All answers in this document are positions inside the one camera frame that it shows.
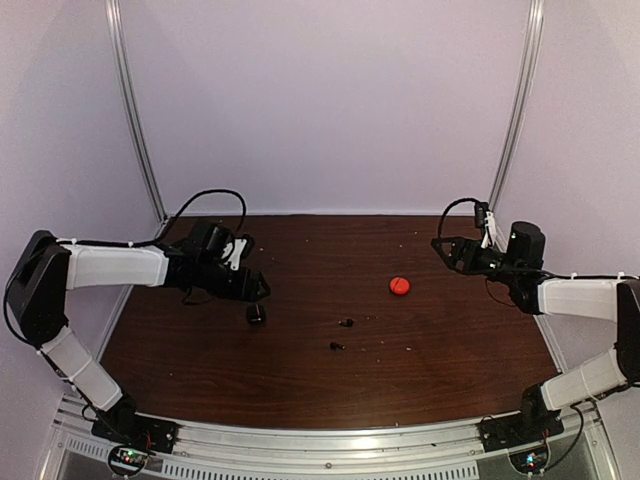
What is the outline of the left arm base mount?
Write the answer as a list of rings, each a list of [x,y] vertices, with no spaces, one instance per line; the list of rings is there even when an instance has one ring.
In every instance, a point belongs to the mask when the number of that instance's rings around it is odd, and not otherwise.
[[[140,474],[156,454],[173,452],[179,430],[176,422],[139,414],[128,393],[108,410],[100,410],[84,392],[80,391],[79,395],[86,402],[83,419],[89,421],[85,416],[87,409],[94,413],[92,435],[115,443],[107,453],[106,464],[117,479],[131,479]]]

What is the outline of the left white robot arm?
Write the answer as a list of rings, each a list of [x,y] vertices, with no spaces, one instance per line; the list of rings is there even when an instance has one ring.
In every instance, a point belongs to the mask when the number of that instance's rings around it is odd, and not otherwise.
[[[66,316],[68,292],[89,287],[144,286],[195,289],[215,298],[258,302],[270,294],[259,271],[244,266],[254,239],[206,220],[172,243],[162,236],[141,242],[62,239],[38,230],[9,280],[3,309],[12,313],[22,342],[33,347],[101,412],[106,429],[123,444],[144,433],[138,415],[124,407],[125,393],[82,344]]]

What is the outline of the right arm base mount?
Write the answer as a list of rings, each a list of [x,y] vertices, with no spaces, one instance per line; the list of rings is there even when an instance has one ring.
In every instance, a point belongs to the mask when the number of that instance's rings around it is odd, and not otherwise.
[[[485,415],[476,424],[486,453],[520,447],[509,458],[516,472],[533,476],[544,476],[559,466],[575,449],[584,431],[585,417],[579,405],[582,400],[569,405],[579,417],[578,432],[560,455],[554,455],[549,440],[564,432],[560,419],[562,407],[549,409],[542,394],[542,385],[527,388],[521,397],[517,413],[503,417]]]

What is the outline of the black earbud charging case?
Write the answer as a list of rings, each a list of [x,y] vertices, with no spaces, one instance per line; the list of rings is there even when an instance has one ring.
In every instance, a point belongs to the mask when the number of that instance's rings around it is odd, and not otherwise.
[[[246,319],[250,325],[264,324],[267,320],[266,308],[259,303],[248,306]]]

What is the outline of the red earbud charging case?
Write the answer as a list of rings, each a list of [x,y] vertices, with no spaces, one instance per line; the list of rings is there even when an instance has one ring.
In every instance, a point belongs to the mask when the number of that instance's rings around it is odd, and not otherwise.
[[[389,282],[389,290],[397,296],[404,296],[410,292],[411,284],[405,277],[396,276]]]

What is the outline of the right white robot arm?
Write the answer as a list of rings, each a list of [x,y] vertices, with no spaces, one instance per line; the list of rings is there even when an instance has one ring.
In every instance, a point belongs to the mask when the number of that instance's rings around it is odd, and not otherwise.
[[[551,413],[639,385],[639,278],[625,274],[556,274],[543,267],[545,236],[515,222],[505,249],[438,233],[431,245],[445,266],[504,286],[511,303],[536,318],[565,364],[555,377],[527,389],[513,419],[519,440],[535,440]]]

